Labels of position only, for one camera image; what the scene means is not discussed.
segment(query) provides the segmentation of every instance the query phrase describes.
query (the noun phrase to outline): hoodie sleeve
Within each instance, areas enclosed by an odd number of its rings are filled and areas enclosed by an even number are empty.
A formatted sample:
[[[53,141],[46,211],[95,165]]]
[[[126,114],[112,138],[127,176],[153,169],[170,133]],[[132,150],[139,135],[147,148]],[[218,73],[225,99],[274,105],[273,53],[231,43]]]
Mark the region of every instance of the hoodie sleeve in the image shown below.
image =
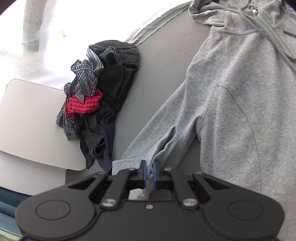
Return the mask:
[[[210,107],[222,58],[223,37],[211,31],[188,67],[184,82],[138,134],[121,160],[113,161],[114,175],[128,167],[139,168],[141,160],[146,160],[149,183],[155,159],[162,167],[178,166]],[[130,199],[146,199],[150,190],[151,187],[144,192],[133,190]]]

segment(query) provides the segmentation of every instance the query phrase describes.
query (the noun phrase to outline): zipper teeth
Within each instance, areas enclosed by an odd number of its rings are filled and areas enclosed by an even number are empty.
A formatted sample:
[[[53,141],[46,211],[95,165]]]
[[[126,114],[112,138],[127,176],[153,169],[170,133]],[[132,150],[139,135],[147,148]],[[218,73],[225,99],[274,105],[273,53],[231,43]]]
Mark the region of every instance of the zipper teeth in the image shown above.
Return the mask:
[[[278,43],[280,44],[280,46],[283,48],[283,50],[289,54],[289,50],[287,49],[287,47],[284,45],[283,41],[280,39],[280,37],[276,34],[276,32],[272,29],[272,27],[269,25],[268,22],[265,21],[265,19],[259,14],[257,13],[258,18],[260,18],[260,20],[264,23],[264,25],[269,29],[269,31],[272,33],[272,35],[276,38],[276,40],[278,41]]]

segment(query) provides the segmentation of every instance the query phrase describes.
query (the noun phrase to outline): zipper pull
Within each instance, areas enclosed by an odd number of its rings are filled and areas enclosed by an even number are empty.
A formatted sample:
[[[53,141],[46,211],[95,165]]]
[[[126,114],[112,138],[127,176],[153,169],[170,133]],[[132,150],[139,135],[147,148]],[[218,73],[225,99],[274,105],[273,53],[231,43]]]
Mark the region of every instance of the zipper pull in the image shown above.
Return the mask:
[[[253,6],[250,6],[250,9],[252,10],[252,12],[253,12],[254,14],[258,13],[257,10],[256,10]]]

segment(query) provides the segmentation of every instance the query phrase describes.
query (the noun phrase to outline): gray hoodie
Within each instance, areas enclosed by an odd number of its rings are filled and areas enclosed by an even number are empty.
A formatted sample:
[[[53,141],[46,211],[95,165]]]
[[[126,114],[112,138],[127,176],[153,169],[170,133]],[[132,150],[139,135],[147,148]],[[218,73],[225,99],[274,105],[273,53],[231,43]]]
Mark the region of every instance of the gray hoodie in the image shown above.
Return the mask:
[[[189,14],[212,25],[209,37],[113,174],[142,159],[150,178],[155,159],[175,168],[197,136],[202,171],[277,200],[285,211],[279,238],[294,241],[296,13],[280,0],[194,0]]]

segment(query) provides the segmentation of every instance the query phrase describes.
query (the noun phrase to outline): green fabric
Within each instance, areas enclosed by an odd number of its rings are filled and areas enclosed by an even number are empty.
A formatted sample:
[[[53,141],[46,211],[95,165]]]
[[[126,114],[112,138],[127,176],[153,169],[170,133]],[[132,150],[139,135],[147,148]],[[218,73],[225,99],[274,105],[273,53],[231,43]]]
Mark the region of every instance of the green fabric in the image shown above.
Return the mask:
[[[18,241],[20,239],[21,239],[21,237],[10,234],[10,233],[5,232],[2,229],[0,229],[0,241]]]

